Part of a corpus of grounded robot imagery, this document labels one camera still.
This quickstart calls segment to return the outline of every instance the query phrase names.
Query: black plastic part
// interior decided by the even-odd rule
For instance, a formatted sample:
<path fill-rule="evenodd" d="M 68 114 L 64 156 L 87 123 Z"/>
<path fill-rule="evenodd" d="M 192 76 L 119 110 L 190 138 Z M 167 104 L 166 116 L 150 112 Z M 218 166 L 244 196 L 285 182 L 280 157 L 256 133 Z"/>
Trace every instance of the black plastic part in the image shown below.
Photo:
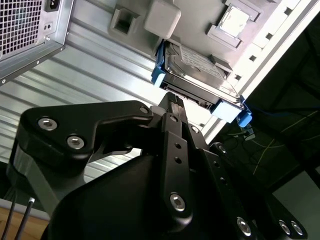
<path fill-rule="evenodd" d="M 59 10 L 61 0 L 46 0 L 44 10 L 48 13 Z"/>
<path fill-rule="evenodd" d="M 288 239 L 279 220 L 287 223 L 290 238 L 307 238 L 294 216 L 225 154 L 221 143 L 209 152 L 201 132 L 188 124 L 181 99 L 168 93 L 159 106 L 166 110 L 161 116 L 137 101 L 41 107 L 22 114 L 8 176 L 21 187 L 24 180 L 16 175 L 25 174 L 42 194 L 43 207 L 52 213 L 42 239 Z M 40 128 L 43 117 L 58 127 Z M 67 145 L 73 135 L 85 140 L 83 148 Z M 142 155 L 76 185 L 88 162 L 132 148 L 142 149 Z M 183 210 L 171 203 L 172 194 L 184 200 Z M 250 226 L 250 236 L 240 230 L 238 217 Z"/>
<path fill-rule="evenodd" d="M 298 223 L 299 221 L 269 192 L 263 187 L 249 170 L 239 161 L 235 161 L 229 153 L 223 153 L 216 142 L 210 150 L 219 155 L 228 176 L 234 186 L 236 194 L 241 199 L 245 212 L 250 219 L 254 219 L 259 231 L 268 240 L 273 239 L 308 239 L 306 229 Z M 279 220 L 286 223 L 291 234 L 286 235 L 280 227 Z M 291 221 L 299 224 L 303 235 L 299 235 Z"/>
<path fill-rule="evenodd" d="M 41 118 L 55 120 L 58 127 L 53 131 L 41 129 L 38 125 Z M 123 142 L 122 146 L 115 146 L 120 141 L 119 133 L 133 126 L 148 125 L 152 118 L 150 109 L 138 101 L 37 107 L 21 115 L 16 139 L 21 149 L 31 153 L 29 155 L 34 159 L 56 171 L 69 172 L 72 167 L 68 166 L 84 167 L 91 158 L 97 160 L 111 155 L 110 147 L 116 154 L 128 153 L 131 149 Z M 69 136 L 82 138 L 84 147 L 70 148 L 67 144 Z"/>

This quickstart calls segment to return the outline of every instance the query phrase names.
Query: aluminum panel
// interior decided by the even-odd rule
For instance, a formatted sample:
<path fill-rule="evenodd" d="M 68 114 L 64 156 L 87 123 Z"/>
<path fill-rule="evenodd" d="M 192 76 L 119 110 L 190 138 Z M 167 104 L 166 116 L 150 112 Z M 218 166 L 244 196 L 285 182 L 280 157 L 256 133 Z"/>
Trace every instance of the aluminum panel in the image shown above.
<path fill-rule="evenodd" d="M 77 0 L 65 50 L 0 87 L 0 161 L 8 162 L 20 115 L 32 107 L 138 100 L 157 105 L 165 91 L 154 87 L 152 59 L 108 34 L 116 0 Z M 189 120 L 201 129 L 210 113 L 192 102 Z M 88 164 L 89 182 L 140 154 L 139 149 Z"/>

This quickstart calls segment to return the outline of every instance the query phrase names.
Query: screw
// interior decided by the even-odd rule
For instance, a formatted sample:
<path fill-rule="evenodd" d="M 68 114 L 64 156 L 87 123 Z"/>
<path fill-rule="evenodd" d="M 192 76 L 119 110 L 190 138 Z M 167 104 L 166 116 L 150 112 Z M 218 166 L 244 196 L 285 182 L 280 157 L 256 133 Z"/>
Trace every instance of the screw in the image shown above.
<path fill-rule="evenodd" d="M 170 119 L 174 122 L 178 122 L 178 119 L 175 116 L 170 116 Z"/>
<path fill-rule="evenodd" d="M 236 224 L 238 225 L 239 229 L 241 230 L 241 232 L 243 232 L 244 235 L 248 237 L 251 236 L 250 226 L 242 217 L 237 217 Z"/>
<path fill-rule="evenodd" d="M 299 235 L 303 235 L 304 233 L 302 232 L 301 228 L 299 227 L 299 225 L 295 222 L 295 221 L 291 221 L 291 225 L 294 228 L 294 230 L 299 234 Z"/>
<path fill-rule="evenodd" d="M 198 134 L 200 131 L 198 128 L 196 128 L 195 126 L 192 126 L 191 129 L 196 133 Z"/>
<path fill-rule="evenodd" d="M 221 152 L 223 152 L 224 154 L 227 153 L 226 149 L 224 148 L 224 146 L 221 144 L 218 146 L 218 148 L 220 149 Z"/>
<path fill-rule="evenodd" d="M 282 230 L 287 234 L 287 235 L 290 235 L 291 232 L 290 232 L 290 229 L 288 228 L 288 226 L 286 225 L 286 223 L 282 220 L 279 220 L 279 224 L 282 228 Z"/>
<path fill-rule="evenodd" d="M 140 107 L 140 111 L 143 112 L 144 114 L 148 113 L 148 109 L 146 109 L 144 106 Z"/>
<path fill-rule="evenodd" d="M 85 146 L 85 142 L 82 140 L 82 138 L 78 136 L 70 136 L 66 140 L 68 143 L 69 147 L 72 149 L 82 149 Z"/>
<path fill-rule="evenodd" d="M 178 194 L 171 194 L 170 202 L 174 209 L 178 212 L 183 212 L 186 209 L 185 201 Z"/>
<path fill-rule="evenodd" d="M 58 124 L 55 120 L 52 120 L 51 118 L 41 118 L 38 121 L 38 125 L 40 128 L 47 130 L 47 131 L 52 131 L 55 130 L 58 127 Z"/>

